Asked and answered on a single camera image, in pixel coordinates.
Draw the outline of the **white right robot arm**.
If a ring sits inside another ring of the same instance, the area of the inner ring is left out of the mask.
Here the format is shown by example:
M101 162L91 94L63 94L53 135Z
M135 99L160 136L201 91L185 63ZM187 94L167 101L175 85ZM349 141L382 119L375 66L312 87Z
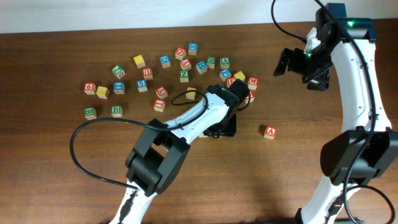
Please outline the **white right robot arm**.
M324 91L335 69L343 108L341 134L322 147L321 181L295 223L335 223L348 200L368 189L397 157L397 133L384 110L375 68L372 20L350 18L343 3L321 4L304 49L284 49L275 76L294 72L308 89Z

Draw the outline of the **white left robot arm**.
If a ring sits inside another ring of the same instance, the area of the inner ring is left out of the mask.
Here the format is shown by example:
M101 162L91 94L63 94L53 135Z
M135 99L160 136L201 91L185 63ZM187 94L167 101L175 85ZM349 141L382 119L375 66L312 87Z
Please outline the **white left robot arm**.
M191 143L201 134L233 137L235 113L248 95L248 85L241 80L228 88L210 85L205 97L178 118L150 121L155 128L144 129L126 159L129 187L112 223L140 223L153 198L174 181Z

